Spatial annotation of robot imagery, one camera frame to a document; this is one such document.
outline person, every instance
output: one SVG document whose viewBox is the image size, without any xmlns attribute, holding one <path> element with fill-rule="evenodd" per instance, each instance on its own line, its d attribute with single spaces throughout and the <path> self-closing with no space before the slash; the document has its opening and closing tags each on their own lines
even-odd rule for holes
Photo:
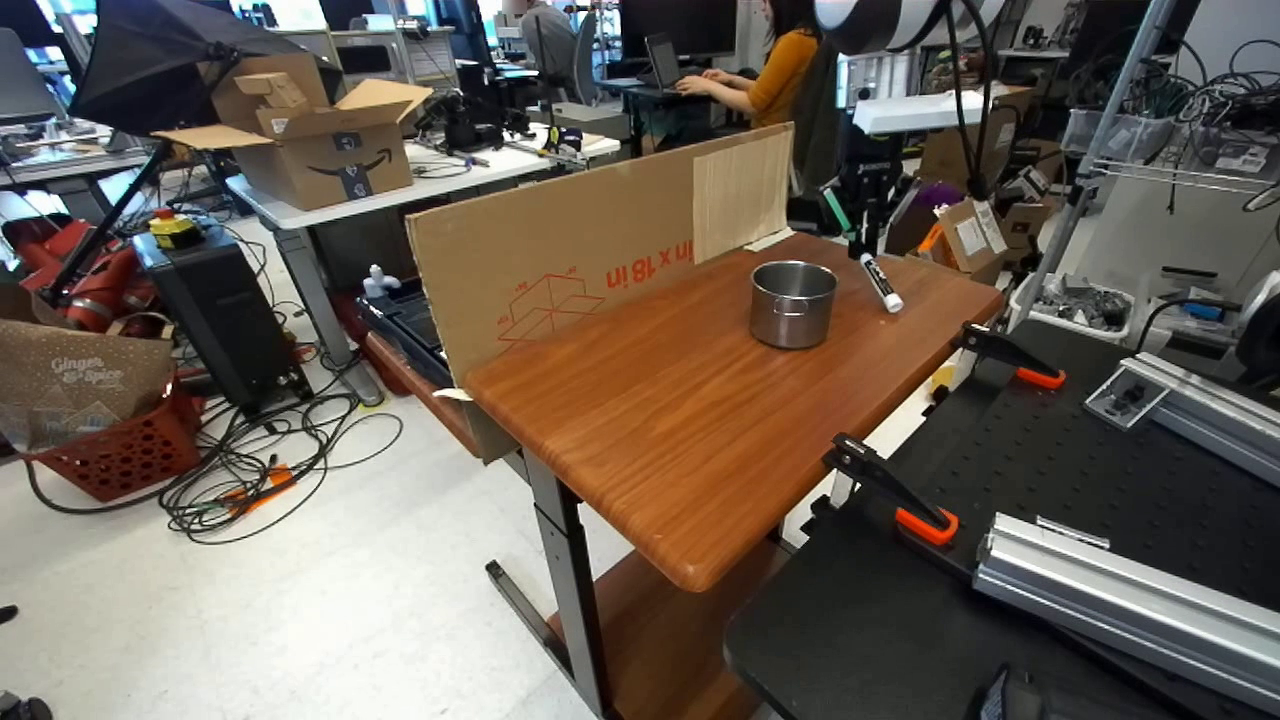
<svg viewBox="0 0 1280 720">
<path fill-rule="evenodd" d="M 811 0 L 768 0 L 771 54 L 756 79 L 708 70 L 677 83 L 678 95 L 713 95 L 717 104 L 742 113 L 753 127 L 794 119 L 794 93 L 814 58 Z"/>
<path fill-rule="evenodd" d="M 520 22 L 524 47 L 544 79 L 566 79 L 570 70 L 570 25 L 548 0 L 507 0 Z"/>
</svg>

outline wooden table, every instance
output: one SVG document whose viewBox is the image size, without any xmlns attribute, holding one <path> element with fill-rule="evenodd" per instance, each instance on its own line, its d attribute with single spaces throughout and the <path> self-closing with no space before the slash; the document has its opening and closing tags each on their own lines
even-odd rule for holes
<svg viewBox="0 0 1280 720">
<path fill-rule="evenodd" d="M 818 261 L 841 277 L 830 333 L 811 353 L 774 353 L 749 333 L 753 269 L 781 256 Z M 699 592 L 713 614 L 733 614 L 717 588 L 749 588 L 736 567 L 768 567 L 756 555 L 758 540 L 823 475 L 818 458 L 830 436 L 870 434 L 951 353 L 959 323 L 1001 311 L 992 290 L 946 269 L 883 261 L 883 271 L 909 302 L 900 316 L 874 305 L 842 249 L 794 238 L 758 256 L 708 261 L 666 290 L 511 347 L 468 375 L 477 403 L 524 449 L 520 470 L 536 492 L 563 644 L 538 620 L 531 629 L 601 716 L 684 707 L 725 716 L 733 699 L 691 699 L 699 692 L 687 687 L 659 705 L 656 692 L 684 687 L 642 687 L 638 677 L 651 679 L 651 674 L 621 674 L 637 670 L 621 644 L 659 629 L 637 631 L 638 620 L 625 614 L 628 640 L 601 631 L 601 618 L 616 618 L 605 609 L 611 588 L 593 588 L 577 504 L 589 500 L 642 565 L 677 584 L 642 584 L 651 595 L 691 603 L 687 592 Z M 616 584 L 637 588 L 642 565 L 625 561 L 616 571 L 630 581 Z M 531 603 L 495 565 L 490 578 L 531 620 Z M 665 635 L 665 644 L 666 656 L 718 665 L 718 635 L 708 654 L 691 654 L 687 635 Z"/>
</svg>

